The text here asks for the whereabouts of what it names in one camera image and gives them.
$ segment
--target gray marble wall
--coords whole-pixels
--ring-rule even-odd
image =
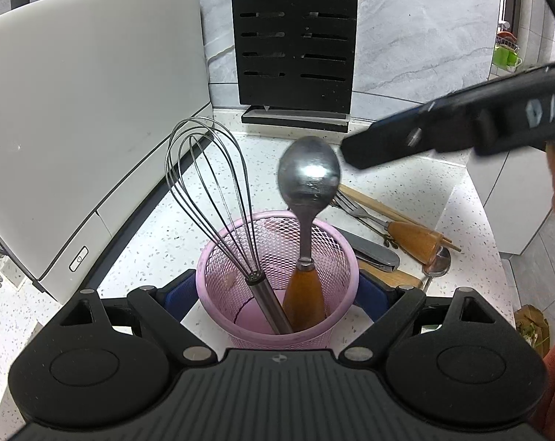
[[[213,103],[239,107],[230,0],[200,5]],[[485,81],[498,11],[499,0],[359,0],[352,116],[379,119]]]

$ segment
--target metal whisk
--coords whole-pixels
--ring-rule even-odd
[[[229,142],[229,146],[233,146],[238,152],[239,157],[236,158],[237,164],[231,158],[225,140]],[[205,152],[204,147],[207,144],[204,141],[213,144],[220,151],[223,162],[226,163],[232,178],[234,188],[232,196],[234,200],[226,197],[228,195],[227,191],[223,192],[221,183],[216,176],[215,168]],[[204,191],[205,201],[209,201],[212,204],[214,215],[221,219],[222,225],[228,232],[228,235],[225,237],[219,234],[209,218],[200,210],[196,201],[190,195],[190,189],[184,183],[183,175],[173,163],[172,156],[175,154],[175,151],[177,151],[177,160],[179,160],[186,144],[193,160],[193,166],[198,176],[200,187]],[[201,155],[196,159],[197,151]],[[205,173],[209,173],[214,182],[212,191],[205,182]],[[276,334],[293,333],[290,322],[259,262],[247,166],[239,144],[231,132],[220,123],[203,116],[194,116],[178,122],[169,135],[168,150],[165,157],[165,178],[169,191],[179,206],[186,212],[194,224],[214,242],[237,270],[243,274],[259,308],[261,308],[273,331]],[[235,228],[234,220],[230,213],[230,201],[233,203],[236,201],[240,218],[243,220],[242,230]]]

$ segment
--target pink mesh cup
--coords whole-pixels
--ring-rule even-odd
[[[261,267],[281,301],[298,259],[298,221],[285,210],[256,213],[253,220]],[[237,235],[244,237],[242,225],[240,220],[234,226]],[[223,229],[220,234],[226,237],[228,232]],[[312,257],[321,280],[327,317],[308,330],[273,334],[244,277],[212,242],[204,248],[197,263],[198,297],[208,315],[229,334],[237,348],[325,348],[334,324],[344,317],[355,300],[359,268],[347,240],[333,226],[320,220],[315,220],[312,227]]]

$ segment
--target whisk handle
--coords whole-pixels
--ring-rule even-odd
[[[257,305],[259,305],[259,308],[264,313],[273,332],[279,335],[294,333],[291,329],[290,321],[288,321],[278,297],[276,297],[272,286],[269,284],[265,272],[254,273],[247,277],[246,280]]]

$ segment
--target silver screw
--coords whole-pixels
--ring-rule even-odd
[[[212,356],[212,350],[205,346],[190,346],[183,351],[182,355],[186,360],[203,362]]]
[[[414,128],[408,137],[406,138],[406,144],[408,147],[415,147],[423,136],[423,130],[421,128]]]
[[[373,351],[365,346],[352,346],[345,350],[344,355],[352,362],[366,362],[373,357]]]

